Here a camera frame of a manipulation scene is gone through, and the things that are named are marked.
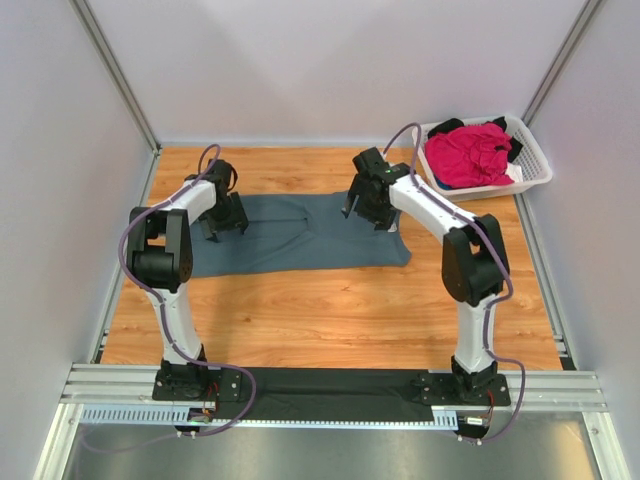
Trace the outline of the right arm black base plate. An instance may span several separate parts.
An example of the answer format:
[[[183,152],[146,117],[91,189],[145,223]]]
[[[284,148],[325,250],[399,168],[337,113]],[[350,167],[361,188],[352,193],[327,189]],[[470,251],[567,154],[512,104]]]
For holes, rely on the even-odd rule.
[[[506,377],[494,375],[479,385],[466,385],[453,373],[419,372],[409,381],[413,400],[429,406],[509,406]]]

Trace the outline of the grey blue t shirt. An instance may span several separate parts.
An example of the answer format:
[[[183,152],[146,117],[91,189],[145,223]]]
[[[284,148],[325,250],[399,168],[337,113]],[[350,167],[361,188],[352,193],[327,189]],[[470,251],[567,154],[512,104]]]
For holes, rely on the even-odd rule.
[[[347,193],[267,194],[241,198],[249,225],[207,240],[191,226],[194,278],[292,270],[404,267],[411,259],[394,223],[376,231],[341,208]]]

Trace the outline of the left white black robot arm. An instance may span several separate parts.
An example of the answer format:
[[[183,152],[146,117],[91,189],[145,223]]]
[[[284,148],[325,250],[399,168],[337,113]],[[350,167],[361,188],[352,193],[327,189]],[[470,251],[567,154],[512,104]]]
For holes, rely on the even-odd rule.
[[[119,261],[129,279],[145,291],[159,324],[163,355],[155,378],[155,400],[211,402],[219,369],[208,365],[192,318],[187,282],[194,269],[191,226],[204,237],[245,232],[247,219],[234,191],[238,174],[225,160],[188,176],[169,199],[154,207],[135,207],[120,240]]]

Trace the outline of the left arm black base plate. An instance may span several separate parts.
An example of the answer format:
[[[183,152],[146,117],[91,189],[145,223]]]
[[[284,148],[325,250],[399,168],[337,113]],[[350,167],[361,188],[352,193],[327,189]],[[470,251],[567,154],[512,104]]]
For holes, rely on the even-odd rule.
[[[232,369],[170,365],[157,372],[152,399],[213,402],[217,395],[221,402],[239,402],[248,399],[251,389],[251,381]]]

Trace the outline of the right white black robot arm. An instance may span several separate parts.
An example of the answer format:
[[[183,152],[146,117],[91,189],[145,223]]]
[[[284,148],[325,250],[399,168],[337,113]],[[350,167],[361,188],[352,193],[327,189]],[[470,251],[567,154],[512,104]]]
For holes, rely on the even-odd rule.
[[[401,213],[442,245],[441,278],[456,303],[458,339],[451,359],[450,390],[470,404],[497,380],[493,353],[496,303],[508,274],[499,222],[474,216],[431,189],[405,163],[390,164],[375,147],[353,158],[356,174],[342,208],[389,231]]]

